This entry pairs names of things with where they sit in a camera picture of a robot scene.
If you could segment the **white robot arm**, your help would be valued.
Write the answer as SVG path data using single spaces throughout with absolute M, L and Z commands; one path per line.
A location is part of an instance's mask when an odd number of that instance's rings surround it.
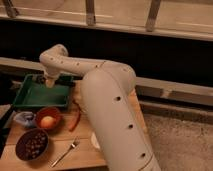
M 82 78 L 81 96 L 109 171 L 161 171 L 129 103 L 136 74 L 127 64 L 74 58 L 55 45 L 40 54 L 45 83 L 54 85 L 65 71 Z

